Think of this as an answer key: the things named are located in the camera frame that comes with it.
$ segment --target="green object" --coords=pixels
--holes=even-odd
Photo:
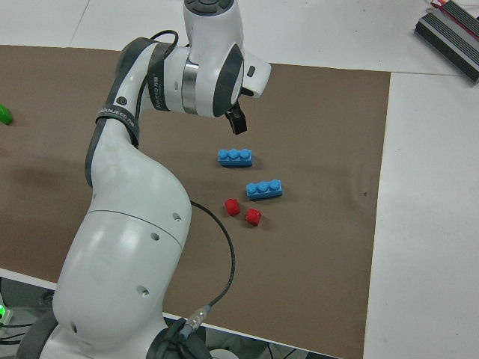
[[[13,121],[12,114],[10,110],[3,105],[0,105],[0,122],[3,122],[5,125],[10,124]]]

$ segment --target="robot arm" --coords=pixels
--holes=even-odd
[[[174,34],[175,41],[138,38],[120,55],[85,161],[93,198],[53,301],[59,326],[39,357],[20,359],[178,358],[166,354],[171,332],[162,302],[191,205],[176,177],[136,149],[141,110],[226,114],[238,134],[246,130],[240,94],[260,96],[271,70],[244,50],[236,0],[185,0],[183,9],[191,46],[177,46],[176,33],[163,31],[157,36]],[[188,336],[208,309],[178,330]],[[208,358],[194,340],[188,343],[198,358]]]

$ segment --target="white tabletop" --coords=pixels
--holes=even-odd
[[[184,44],[181,2],[0,0],[0,44],[121,49],[165,28]],[[477,358],[479,89],[413,34],[427,1],[239,4],[266,61],[393,72],[364,358]]]

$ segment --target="cable connector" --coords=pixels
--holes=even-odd
[[[204,320],[207,318],[208,313],[211,311],[211,307],[206,305],[198,310],[196,310],[186,321],[183,329],[180,331],[180,336],[185,340],[188,339],[189,335],[195,331],[203,324]]]

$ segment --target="red wire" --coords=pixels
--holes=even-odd
[[[456,24],[458,24],[461,28],[467,31],[468,34],[470,34],[476,41],[479,41],[479,36],[477,36],[474,32],[469,30],[464,24],[461,23],[458,19],[456,19],[454,16],[452,16],[446,9],[444,9],[441,5],[434,4],[431,2],[431,6],[435,7],[436,9],[440,9],[443,13],[445,13],[447,16],[449,16]]]

